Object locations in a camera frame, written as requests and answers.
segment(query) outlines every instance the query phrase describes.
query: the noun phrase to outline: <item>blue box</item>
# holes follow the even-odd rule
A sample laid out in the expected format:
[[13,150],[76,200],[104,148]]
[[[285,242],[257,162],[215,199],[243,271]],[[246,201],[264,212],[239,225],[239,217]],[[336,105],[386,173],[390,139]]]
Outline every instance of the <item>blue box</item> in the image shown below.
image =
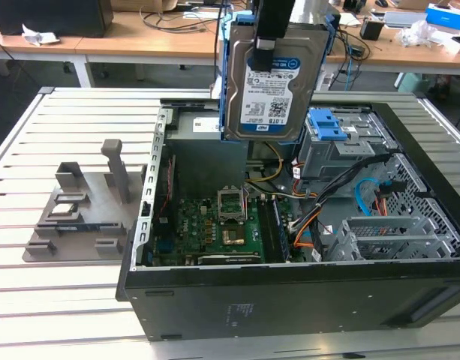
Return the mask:
[[445,9],[435,4],[430,4],[426,13],[426,22],[435,25],[446,26],[447,28],[460,30],[460,10]]

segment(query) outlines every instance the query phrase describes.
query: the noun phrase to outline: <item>box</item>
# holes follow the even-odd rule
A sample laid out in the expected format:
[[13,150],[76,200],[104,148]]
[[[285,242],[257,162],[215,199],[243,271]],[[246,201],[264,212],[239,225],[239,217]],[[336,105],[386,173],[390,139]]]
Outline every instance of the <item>box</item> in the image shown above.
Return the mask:
[[176,7],[178,0],[111,0],[114,11],[142,11],[144,13],[162,13]]
[[426,9],[426,21],[431,24],[460,30],[460,10],[430,4]]
[[454,36],[444,43],[445,49],[448,53],[456,55],[460,54],[460,36]]
[[431,3],[448,5],[449,0],[389,0],[395,8],[405,10],[426,10]]

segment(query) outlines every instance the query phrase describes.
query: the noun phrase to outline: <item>green circuit board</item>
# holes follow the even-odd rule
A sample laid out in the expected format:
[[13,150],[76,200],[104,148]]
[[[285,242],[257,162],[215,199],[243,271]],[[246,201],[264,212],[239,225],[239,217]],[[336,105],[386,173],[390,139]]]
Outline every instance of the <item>green circuit board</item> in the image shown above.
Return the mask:
[[[239,204],[227,204],[230,209],[225,211],[237,212]],[[283,221],[291,216],[288,201],[280,201],[279,207]],[[194,265],[188,259],[205,255],[255,255],[265,262],[263,243],[258,219],[257,201],[248,199],[246,221],[218,220],[218,200],[181,199],[176,218],[176,239],[172,247],[162,247],[156,244],[155,256],[161,266]]]

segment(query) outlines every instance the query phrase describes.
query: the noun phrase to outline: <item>cable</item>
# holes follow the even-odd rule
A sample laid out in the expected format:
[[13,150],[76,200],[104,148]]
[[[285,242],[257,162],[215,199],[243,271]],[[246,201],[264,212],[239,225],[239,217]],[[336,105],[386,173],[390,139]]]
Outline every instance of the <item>cable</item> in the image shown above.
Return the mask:
[[347,67],[347,83],[344,86],[345,91],[348,90],[348,83],[350,82],[350,76],[351,76],[351,64],[352,64],[352,61],[353,61],[353,59],[351,58],[351,49],[349,49],[349,50],[350,50],[350,63],[348,64],[348,67]]
[[318,221],[318,223],[319,223],[328,233],[334,234],[334,232],[333,232],[333,231],[330,231],[330,229],[329,229],[324,223],[322,223],[322,222],[319,221],[318,219],[317,219],[317,221]]
[[23,66],[21,66],[21,64],[20,64],[20,63],[19,63],[19,62],[18,62],[18,61],[17,61],[7,50],[6,50],[6,48],[5,48],[3,45],[1,45],[1,43],[0,43],[0,47],[1,47],[2,50],[6,53],[6,55],[8,55],[8,56],[10,57],[10,59],[14,61],[14,63],[21,69],[21,71],[22,71],[23,73],[25,73],[26,76],[27,76],[29,79],[31,79],[31,81],[32,81],[38,88],[40,88],[41,85],[39,84],[39,82],[36,81],[35,78],[34,78],[33,76],[31,76],[31,75],[29,74],[29,72],[26,71],[26,70],[23,68]]
[[156,218],[156,220],[158,220],[161,214],[163,214],[163,210],[167,207],[168,201],[170,200],[170,194],[171,194],[170,175],[171,175],[171,159],[168,159],[167,198],[164,200],[163,206],[161,207],[160,213],[158,214],[158,217]]
[[[299,178],[293,183],[293,195],[295,195],[296,197],[306,197],[306,193],[299,193],[297,190],[296,190],[296,186],[298,185],[299,183]],[[317,197],[318,194],[317,193],[310,193],[310,197]]]
[[268,180],[272,180],[272,179],[276,178],[277,176],[279,176],[281,171],[283,170],[283,158],[281,157],[281,155],[276,151],[276,149],[273,147],[273,145],[269,144],[268,142],[265,142],[265,145],[268,146],[275,153],[275,155],[278,157],[278,169],[276,170],[276,172],[273,175],[267,176],[265,178],[253,178],[253,179],[252,178],[247,178],[246,179],[247,182],[266,182]]
[[298,232],[298,235],[296,236],[295,242],[293,243],[293,246],[296,248],[299,247],[308,247],[308,248],[314,248],[313,244],[305,244],[299,242],[300,238],[302,237],[303,232],[305,229],[308,227],[308,225],[321,213],[321,210],[318,210],[314,215],[310,217],[310,219],[305,223],[305,225],[301,228],[301,230]]
[[[349,84],[348,78],[347,78],[347,81],[342,82],[342,81],[338,81],[338,77],[341,74],[345,64],[347,63],[348,58],[350,58],[350,62],[355,61],[355,62],[358,63],[356,75],[351,80],[351,86],[350,86],[350,90],[351,90],[353,88],[353,85],[354,85],[356,79],[358,79],[358,77],[361,75],[361,71],[359,71],[359,68],[361,67],[362,62],[365,61],[367,58],[369,58],[369,56],[371,55],[371,49],[370,49],[370,46],[365,41],[361,40],[357,36],[352,35],[349,32],[347,32],[345,30],[341,30],[341,29],[339,29],[338,32],[339,32],[339,34],[337,34],[335,37],[337,39],[339,39],[344,44],[344,61],[341,64],[340,68],[338,69],[338,72],[335,75],[335,77],[333,78],[333,81],[332,81],[332,83],[330,84],[329,87],[331,88],[334,83],[339,83],[339,82]],[[360,43],[362,43],[365,46],[365,48],[367,49],[365,56],[359,57],[359,56],[354,55],[351,52],[352,46],[350,44],[350,41],[348,40],[348,37],[352,37],[352,38],[357,39]],[[347,66],[347,73],[348,73],[348,71],[350,69],[351,69],[351,66],[348,65]]]
[[377,211],[378,211],[378,214],[380,215],[384,215],[384,213],[381,212],[381,209],[380,209],[380,200],[378,200],[377,197],[374,198],[374,204],[376,205],[377,207]]
[[368,210],[368,208],[366,207],[366,205],[365,205],[365,203],[363,202],[363,199],[362,199],[361,185],[364,182],[374,182],[376,185],[379,185],[380,182],[375,178],[364,178],[364,179],[358,181],[358,183],[355,186],[356,203],[358,204],[359,208],[362,209],[363,214],[365,214],[366,216],[371,216],[371,211]]
[[[156,26],[159,26],[159,24],[160,24],[161,21],[171,22],[171,21],[173,21],[173,20],[175,20],[175,19],[179,19],[179,18],[185,16],[185,15],[183,14],[183,15],[178,15],[178,16],[175,16],[175,17],[172,17],[172,18],[169,18],[169,19],[165,19],[165,18],[162,17],[162,15],[163,15],[162,13],[158,13],[158,17],[159,17],[160,19],[156,22]],[[191,24],[190,27],[192,27],[192,26],[198,26],[198,25],[203,25],[203,26],[205,27],[205,29],[206,29],[208,32],[211,32],[212,34],[215,33],[213,30],[211,30],[211,29],[207,26],[207,23],[210,23],[210,22],[212,22],[212,21],[215,21],[214,19],[203,19],[203,18],[201,18],[201,17],[198,15],[198,13],[196,13],[196,12],[191,12],[191,13],[187,14],[186,16],[188,16],[187,19],[191,19],[190,16],[194,16],[194,17],[196,17],[196,18],[200,21],[200,22],[196,22],[195,24]]]
[[314,211],[321,208],[321,206],[323,206],[323,204],[329,199],[329,197],[332,196],[339,188],[341,188],[342,186],[345,186],[351,180],[353,180],[358,175],[361,169],[371,164],[387,162],[392,156],[393,156],[393,153],[392,154],[379,154],[379,155],[375,155],[372,157],[367,157],[363,160],[360,160],[354,163],[351,167],[346,169],[340,175],[336,176],[332,181],[330,181],[323,188],[323,190],[318,194],[318,196],[314,200],[313,209],[308,214],[305,214],[302,217],[296,219],[292,223],[292,228],[295,228],[295,227],[297,228],[300,224],[303,224],[303,223],[310,224],[311,221],[307,222],[307,220],[314,214]]
[[[149,28],[159,30],[161,32],[168,32],[170,34],[192,34],[192,33],[195,33],[195,32],[204,32],[205,30],[211,31],[208,28],[208,26],[206,26],[206,24],[215,21],[215,19],[207,19],[207,20],[201,20],[199,22],[193,22],[191,24],[185,24],[185,25],[173,26],[173,27],[163,27],[163,26],[159,26],[159,24],[162,21],[171,22],[171,21],[173,21],[175,19],[183,17],[184,15],[178,15],[178,16],[175,16],[175,17],[172,17],[172,18],[169,18],[169,19],[165,19],[165,18],[162,17],[161,13],[154,13],[153,12],[153,13],[147,13],[145,16],[143,16],[143,8],[144,7],[145,7],[145,5],[140,7],[140,18],[143,21],[143,23],[146,26],[148,26]],[[152,24],[149,21],[149,18],[152,17],[153,15],[158,15],[158,21],[155,24]],[[203,25],[206,29],[198,28],[198,25]]]
[[388,209],[386,208],[386,198],[383,198],[383,213],[388,216]]
[[253,183],[251,183],[251,182],[247,182],[246,184],[247,184],[248,186],[252,187],[253,189],[255,189],[256,191],[261,192],[262,194],[266,194],[266,195],[275,195],[275,196],[277,196],[277,197],[289,197],[290,199],[301,199],[300,196],[291,195],[291,194],[289,194],[289,193],[271,192],[271,191],[264,190],[263,188],[259,187],[259,186],[256,185],[256,184],[253,184]]

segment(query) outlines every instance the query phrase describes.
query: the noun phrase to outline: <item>blue latch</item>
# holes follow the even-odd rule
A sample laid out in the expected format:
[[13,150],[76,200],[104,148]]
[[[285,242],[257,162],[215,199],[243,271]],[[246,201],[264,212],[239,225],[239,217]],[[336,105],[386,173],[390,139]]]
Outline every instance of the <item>blue latch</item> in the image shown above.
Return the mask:
[[311,109],[310,123],[317,131],[320,140],[345,141],[348,135],[344,133],[338,123],[338,119],[329,109]]

